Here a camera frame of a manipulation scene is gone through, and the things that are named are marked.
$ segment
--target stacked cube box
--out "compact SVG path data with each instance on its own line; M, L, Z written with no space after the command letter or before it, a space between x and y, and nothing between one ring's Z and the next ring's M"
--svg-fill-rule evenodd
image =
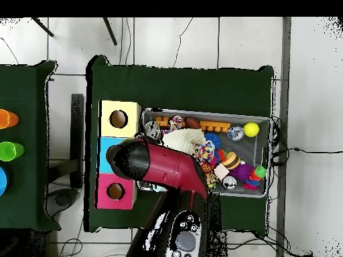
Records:
M127 119L124 127L116 128L110 122L112 113L120 110ZM113 173L106 152L110 146L118 145L126 138L134 137L139 130L141 107L136 102L119 102L101 100L99 102L98 136L100 145L97 147L99 155L97 188L95 194L95 208L97 209L132 209L137 197L137 186L134 180L122 179ZM111 199L108 188L112 184L119 184L124 189L120 199Z

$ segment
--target blue box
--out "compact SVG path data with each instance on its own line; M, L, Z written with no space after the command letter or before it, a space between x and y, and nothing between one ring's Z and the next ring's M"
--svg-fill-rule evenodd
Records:
M99 173L113 173L109 162L106 160L106 152L110 146L118 145L126 138L101 137L100 138L100 167Z

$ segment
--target blue cup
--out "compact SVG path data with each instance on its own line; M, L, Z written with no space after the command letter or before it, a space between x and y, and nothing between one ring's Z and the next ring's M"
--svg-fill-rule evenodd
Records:
M7 176L3 168L0 167L0 196L2 196L3 193L5 192L6 186L7 186Z

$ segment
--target yellow box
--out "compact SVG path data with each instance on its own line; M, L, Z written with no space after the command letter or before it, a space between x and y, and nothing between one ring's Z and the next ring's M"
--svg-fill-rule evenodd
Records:
M133 137L138 132L141 107L136 102L101 100L99 102L99 115L101 115L100 135L102 137L128 138ZM125 117L124 126L120 124L120 128L115 127L115 123L118 122L114 121L113 117L122 119Z

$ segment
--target green cup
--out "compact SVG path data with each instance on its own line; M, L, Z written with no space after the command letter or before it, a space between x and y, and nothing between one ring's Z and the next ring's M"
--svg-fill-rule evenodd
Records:
M12 161L19 158L25 152L23 145L13 142L2 142L0 143L0 160Z

